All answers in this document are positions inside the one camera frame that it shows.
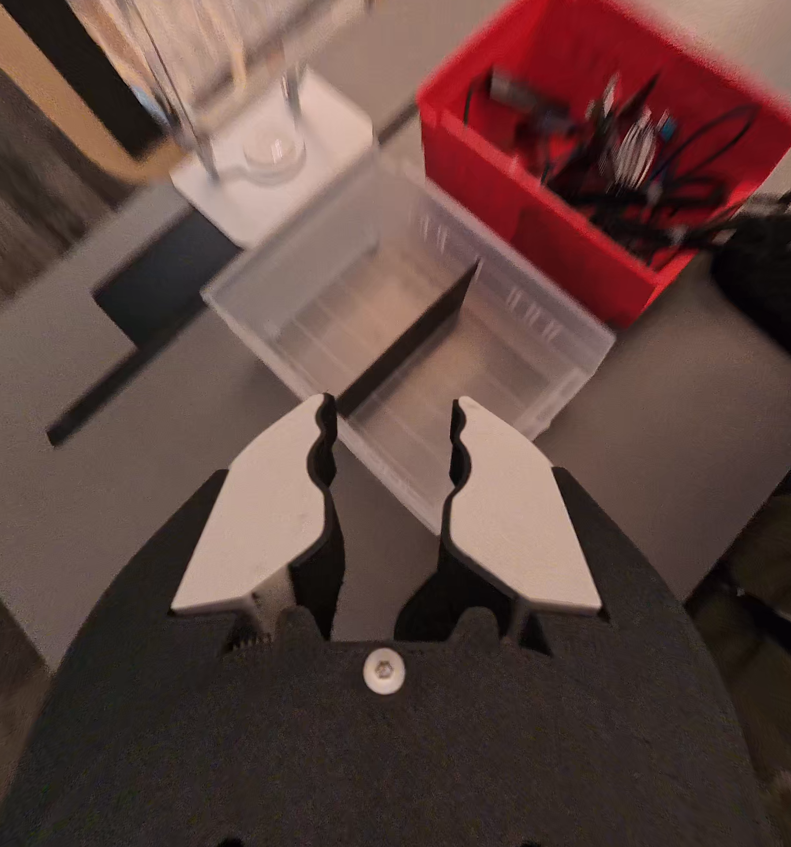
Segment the printed instruction sheet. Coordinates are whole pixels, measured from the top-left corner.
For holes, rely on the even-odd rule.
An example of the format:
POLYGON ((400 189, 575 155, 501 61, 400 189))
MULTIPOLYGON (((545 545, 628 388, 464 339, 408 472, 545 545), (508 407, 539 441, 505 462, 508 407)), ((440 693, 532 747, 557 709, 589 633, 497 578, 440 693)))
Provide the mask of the printed instruction sheet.
POLYGON ((209 135, 355 19, 364 1, 73 1, 72 12, 134 90, 184 132, 209 135))

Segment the grey usb hub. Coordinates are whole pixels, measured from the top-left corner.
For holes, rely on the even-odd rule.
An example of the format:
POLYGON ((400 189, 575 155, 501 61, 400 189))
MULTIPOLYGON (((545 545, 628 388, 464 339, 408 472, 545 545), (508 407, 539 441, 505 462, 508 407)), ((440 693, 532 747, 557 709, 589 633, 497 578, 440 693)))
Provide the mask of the grey usb hub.
POLYGON ((505 69, 489 69, 485 88, 491 102, 512 110, 530 125, 570 119, 570 107, 564 101, 531 87, 505 69))

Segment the white document stand frame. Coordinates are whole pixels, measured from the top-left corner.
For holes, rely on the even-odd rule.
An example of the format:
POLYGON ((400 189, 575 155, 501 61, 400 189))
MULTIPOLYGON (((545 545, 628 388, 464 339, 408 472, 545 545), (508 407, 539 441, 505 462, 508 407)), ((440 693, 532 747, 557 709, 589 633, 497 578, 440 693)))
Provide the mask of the white document stand frame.
POLYGON ((309 62, 209 135, 176 123, 189 150, 171 173, 176 191, 244 249, 260 247, 377 145, 367 113, 309 62))

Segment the black rounded pad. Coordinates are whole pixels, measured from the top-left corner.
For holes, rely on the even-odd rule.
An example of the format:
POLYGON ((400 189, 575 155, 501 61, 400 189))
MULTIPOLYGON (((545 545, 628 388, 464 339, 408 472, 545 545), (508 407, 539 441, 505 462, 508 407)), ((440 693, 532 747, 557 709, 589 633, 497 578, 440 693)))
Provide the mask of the black rounded pad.
POLYGON ((791 213, 736 217, 710 274, 728 302, 791 356, 791 213))

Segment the wooden stand board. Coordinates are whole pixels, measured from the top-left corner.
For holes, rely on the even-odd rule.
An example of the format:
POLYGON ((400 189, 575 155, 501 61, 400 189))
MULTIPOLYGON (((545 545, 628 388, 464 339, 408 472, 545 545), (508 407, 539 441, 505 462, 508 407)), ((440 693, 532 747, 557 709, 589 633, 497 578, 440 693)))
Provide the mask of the wooden stand board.
POLYGON ((2 6, 0 70, 87 159, 122 182, 164 179, 185 157, 161 127, 164 138, 148 153, 128 154, 2 6))

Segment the black organizer divider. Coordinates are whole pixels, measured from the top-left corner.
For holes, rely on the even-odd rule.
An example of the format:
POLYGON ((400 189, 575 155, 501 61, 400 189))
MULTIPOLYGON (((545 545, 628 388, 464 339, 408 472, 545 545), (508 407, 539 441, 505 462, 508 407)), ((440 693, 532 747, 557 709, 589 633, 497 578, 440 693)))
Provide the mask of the black organizer divider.
POLYGON ((337 413, 341 417, 348 418, 353 414, 434 333, 445 323, 456 319, 472 281, 478 276, 483 264, 483 259, 476 259, 341 391, 335 401, 337 413))

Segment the clear acrylic organizer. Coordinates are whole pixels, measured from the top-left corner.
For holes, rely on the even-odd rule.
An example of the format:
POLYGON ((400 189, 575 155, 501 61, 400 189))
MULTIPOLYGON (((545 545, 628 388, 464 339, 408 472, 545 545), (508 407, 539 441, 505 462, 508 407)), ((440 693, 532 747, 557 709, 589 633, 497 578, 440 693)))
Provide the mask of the clear acrylic organizer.
POLYGON ((615 334, 409 164, 376 157, 205 299, 301 401, 338 397, 465 271, 458 314, 339 423, 359 461, 433 534, 452 489, 452 405, 528 439, 596 373, 615 334))

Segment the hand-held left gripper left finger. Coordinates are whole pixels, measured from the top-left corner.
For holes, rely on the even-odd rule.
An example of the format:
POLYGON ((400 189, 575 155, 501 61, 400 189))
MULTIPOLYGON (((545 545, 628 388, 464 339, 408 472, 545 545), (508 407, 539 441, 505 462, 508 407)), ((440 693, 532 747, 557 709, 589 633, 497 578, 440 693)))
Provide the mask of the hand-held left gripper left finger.
POLYGON ((330 491, 337 408, 317 394, 264 429, 230 463, 172 599, 177 616, 243 614, 272 639, 304 607, 330 639, 345 542, 330 491))

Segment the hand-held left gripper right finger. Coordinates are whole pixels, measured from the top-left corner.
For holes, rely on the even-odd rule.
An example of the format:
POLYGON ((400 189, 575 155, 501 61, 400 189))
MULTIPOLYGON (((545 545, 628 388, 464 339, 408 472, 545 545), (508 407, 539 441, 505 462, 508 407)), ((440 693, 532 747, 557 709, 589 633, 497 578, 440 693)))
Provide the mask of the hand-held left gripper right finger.
POLYGON ((596 616, 602 599, 550 460, 472 397, 453 402, 452 490, 435 571, 402 608, 395 639, 442 642, 485 608, 514 645, 547 645, 538 612, 596 616))

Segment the red plastic bin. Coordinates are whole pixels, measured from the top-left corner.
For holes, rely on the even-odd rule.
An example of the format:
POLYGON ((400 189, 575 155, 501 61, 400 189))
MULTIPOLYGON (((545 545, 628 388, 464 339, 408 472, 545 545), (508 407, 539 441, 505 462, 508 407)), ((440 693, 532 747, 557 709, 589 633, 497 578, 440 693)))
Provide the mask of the red plastic bin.
POLYGON ((417 93, 427 176, 595 317, 630 326, 791 149, 791 101, 626 2, 502 7, 417 93), (528 124, 499 67, 570 107, 528 124))

